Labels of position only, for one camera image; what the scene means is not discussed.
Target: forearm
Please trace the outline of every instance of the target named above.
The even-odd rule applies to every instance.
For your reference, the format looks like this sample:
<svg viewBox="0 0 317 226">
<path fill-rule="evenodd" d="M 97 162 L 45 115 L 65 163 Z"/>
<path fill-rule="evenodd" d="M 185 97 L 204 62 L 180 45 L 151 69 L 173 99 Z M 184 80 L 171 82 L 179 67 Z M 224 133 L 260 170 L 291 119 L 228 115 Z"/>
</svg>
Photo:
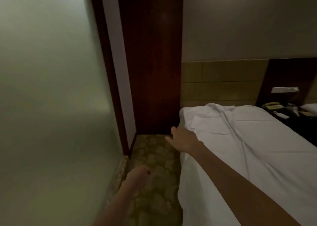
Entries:
<svg viewBox="0 0 317 226">
<path fill-rule="evenodd" d="M 202 142 L 193 147 L 190 155 L 204 169 L 242 226 L 300 226 L 275 201 L 220 160 Z"/>
<path fill-rule="evenodd" d="M 93 226 L 122 226 L 125 224 L 127 211 L 134 196 L 134 189 L 122 184 L 107 207 L 101 212 Z"/>
</svg>

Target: wall socket panel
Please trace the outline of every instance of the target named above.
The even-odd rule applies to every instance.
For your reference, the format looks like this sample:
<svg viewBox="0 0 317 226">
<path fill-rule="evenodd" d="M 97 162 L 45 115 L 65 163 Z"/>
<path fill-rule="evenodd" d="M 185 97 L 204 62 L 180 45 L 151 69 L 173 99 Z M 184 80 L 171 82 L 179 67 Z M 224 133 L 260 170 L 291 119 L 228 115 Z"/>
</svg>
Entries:
<svg viewBox="0 0 317 226">
<path fill-rule="evenodd" d="M 271 93 L 290 93 L 298 92 L 298 86 L 289 86 L 289 87 L 273 87 Z"/>
</svg>

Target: person's left hand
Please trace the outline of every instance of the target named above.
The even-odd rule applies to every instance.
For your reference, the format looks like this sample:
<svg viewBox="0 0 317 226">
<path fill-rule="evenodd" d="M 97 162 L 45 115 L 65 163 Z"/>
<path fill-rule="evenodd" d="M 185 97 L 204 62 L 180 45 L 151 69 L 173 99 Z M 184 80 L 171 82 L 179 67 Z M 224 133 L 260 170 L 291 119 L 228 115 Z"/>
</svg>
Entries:
<svg viewBox="0 0 317 226">
<path fill-rule="evenodd" d="M 148 166 L 137 166 L 128 173 L 125 181 L 122 183 L 122 186 L 136 192 L 148 184 L 153 176 L 154 174 Z"/>
</svg>

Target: hand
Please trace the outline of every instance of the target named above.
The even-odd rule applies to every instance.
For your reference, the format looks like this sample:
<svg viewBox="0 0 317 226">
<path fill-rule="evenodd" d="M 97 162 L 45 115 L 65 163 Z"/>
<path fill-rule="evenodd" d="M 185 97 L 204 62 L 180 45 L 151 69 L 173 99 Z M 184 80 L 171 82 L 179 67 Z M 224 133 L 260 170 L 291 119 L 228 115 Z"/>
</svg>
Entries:
<svg viewBox="0 0 317 226">
<path fill-rule="evenodd" d="M 196 134 L 184 127 L 172 127 L 171 133 L 173 139 L 169 136 L 165 137 L 165 139 L 179 152 L 190 154 L 192 149 L 200 143 Z"/>
<path fill-rule="evenodd" d="M 136 192 L 149 183 L 153 176 L 148 166 L 137 166 L 128 173 L 125 181 L 122 183 L 122 187 Z"/>
</svg>

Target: dark brown wooden panel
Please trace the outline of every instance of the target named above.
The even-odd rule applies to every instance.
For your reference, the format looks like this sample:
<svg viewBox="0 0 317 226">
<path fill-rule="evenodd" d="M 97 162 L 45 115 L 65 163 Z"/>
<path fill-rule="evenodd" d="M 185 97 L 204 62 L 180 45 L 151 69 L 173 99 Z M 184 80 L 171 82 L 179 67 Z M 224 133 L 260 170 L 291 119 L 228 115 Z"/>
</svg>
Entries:
<svg viewBox="0 0 317 226">
<path fill-rule="evenodd" d="M 285 102 L 297 106 L 303 104 L 317 73 L 317 58 L 294 58 L 270 60 L 258 99 L 257 106 L 267 102 Z M 271 93 L 272 87 L 298 86 L 296 93 Z"/>
<path fill-rule="evenodd" d="M 119 0 L 138 134 L 179 123 L 183 0 Z"/>
<path fill-rule="evenodd" d="M 105 13 L 103 10 L 103 4 L 102 4 L 102 0 L 91 0 L 91 2 L 93 5 L 93 11 L 96 18 L 103 59 L 105 61 L 105 67 L 106 67 L 107 76 L 108 76 L 108 82 L 110 87 L 112 103 L 114 107 L 114 113 L 117 120 L 117 126 L 118 126 L 122 151 L 124 155 L 129 155 L 130 150 L 128 146 L 128 140 L 126 137 L 125 124 L 123 120 L 121 101 L 119 96 L 117 78 L 116 78 L 116 74 L 114 70 L 106 18 L 105 18 Z"/>
</svg>

